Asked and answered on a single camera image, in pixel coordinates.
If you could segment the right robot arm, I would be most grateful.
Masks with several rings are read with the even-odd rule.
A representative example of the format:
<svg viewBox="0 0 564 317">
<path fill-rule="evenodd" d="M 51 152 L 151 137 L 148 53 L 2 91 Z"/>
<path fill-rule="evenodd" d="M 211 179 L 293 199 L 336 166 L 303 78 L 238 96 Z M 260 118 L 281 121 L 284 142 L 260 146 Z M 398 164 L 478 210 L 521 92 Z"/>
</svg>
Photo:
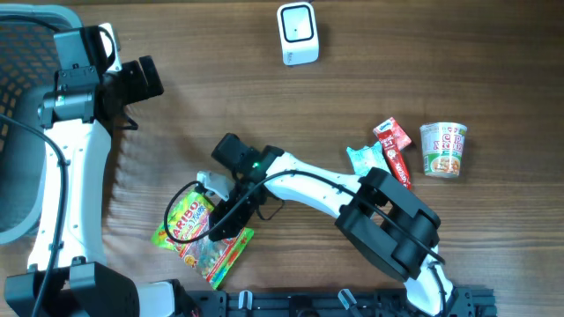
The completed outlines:
<svg viewBox="0 0 564 317">
<path fill-rule="evenodd" d="M 375 267 L 400 281 L 408 303 L 429 316 L 449 314 L 453 284 L 438 254 L 437 214 L 390 173 L 334 173 L 278 147 L 262 151 L 227 133 L 211 154 L 231 178 L 210 185 L 220 201 L 210 216 L 210 240 L 237 236 L 270 197 L 319 210 Z"/>
</svg>

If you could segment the red KitKat bar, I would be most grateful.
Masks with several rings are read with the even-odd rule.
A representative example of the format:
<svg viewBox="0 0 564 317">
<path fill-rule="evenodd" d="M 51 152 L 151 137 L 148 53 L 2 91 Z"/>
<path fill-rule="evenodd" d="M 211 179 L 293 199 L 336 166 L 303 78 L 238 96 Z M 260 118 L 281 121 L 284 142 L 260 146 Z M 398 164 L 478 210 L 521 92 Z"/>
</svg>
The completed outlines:
<svg viewBox="0 0 564 317">
<path fill-rule="evenodd" d="M 393 131 L 390 129 L 384 130 L 377 136 L 382 145 L 384 156 L 390 166 L 390 171 L 405 188 L 412 189 L 410 174 L 407 171 L 402 154 L 397 147 Z"/>
</svg>

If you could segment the instant noodle cup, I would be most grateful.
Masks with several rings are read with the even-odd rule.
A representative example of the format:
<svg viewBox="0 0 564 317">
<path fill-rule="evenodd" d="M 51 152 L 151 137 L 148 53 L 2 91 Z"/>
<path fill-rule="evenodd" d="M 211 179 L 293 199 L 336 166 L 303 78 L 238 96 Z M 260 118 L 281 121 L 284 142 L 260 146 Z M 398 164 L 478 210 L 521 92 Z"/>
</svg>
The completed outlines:
<svg viewBox="0 0 564 317">
<path fill-rule="evenodd" d="M 467 127 L 435 122 L 419 128 L 425 176 L 457 178 L 460 174 Z"/>
</svg>

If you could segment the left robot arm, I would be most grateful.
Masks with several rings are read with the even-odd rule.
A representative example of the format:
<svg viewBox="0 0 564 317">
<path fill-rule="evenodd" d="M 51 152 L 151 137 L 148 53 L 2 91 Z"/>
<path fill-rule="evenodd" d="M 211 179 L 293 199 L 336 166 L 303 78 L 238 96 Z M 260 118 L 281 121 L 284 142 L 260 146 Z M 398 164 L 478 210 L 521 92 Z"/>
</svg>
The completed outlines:
<svg viewBox="0 0 564 317">
<path fill-rule="evenodd" d="M 147 291 L 106 264 L 102 186 L 115 122 L 162 94 L 152 59 L 122 63 L 111 25 L 57 31 L 59 69 L 30 133 L 41 140 L 39 231 L 4 297 L 20 316 L 144 316 Z"/>
</svg>

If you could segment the red white small box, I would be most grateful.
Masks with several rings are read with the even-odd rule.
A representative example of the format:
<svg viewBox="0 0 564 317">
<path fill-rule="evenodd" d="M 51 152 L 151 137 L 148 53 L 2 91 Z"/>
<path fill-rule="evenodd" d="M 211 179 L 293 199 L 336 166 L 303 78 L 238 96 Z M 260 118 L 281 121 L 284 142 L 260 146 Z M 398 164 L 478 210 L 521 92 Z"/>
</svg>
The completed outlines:
<svg viewBox="0 0 564 317">
<path fill-rule="evenodd" d="M 390 130 L 392 132 L 399 150 L 403 150 L 412 143 L 412 140 L 393 117 L 390 117 L 389 119 L 377 125 L 373 129 L 373 132 L 376 136 L 379 136 L 386 130 Z"/>
</svg>

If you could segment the teal tissue pack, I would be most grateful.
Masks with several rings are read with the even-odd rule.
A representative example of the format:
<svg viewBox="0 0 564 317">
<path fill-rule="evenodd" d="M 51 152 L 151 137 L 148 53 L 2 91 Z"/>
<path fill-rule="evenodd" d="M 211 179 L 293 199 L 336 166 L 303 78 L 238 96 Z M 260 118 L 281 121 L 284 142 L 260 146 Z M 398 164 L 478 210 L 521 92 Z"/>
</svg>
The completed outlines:
<svg viewBox="0 0 564 317">
<path fill-rule="evenodd" d="M 351 161 L 352 169 L 357 175 L 366 176 L 373 167 L 390 173 L 380 142 L 371 146 L 364 146 L 359 150 L 347 147 L 346 153 Z"/>
</svg>

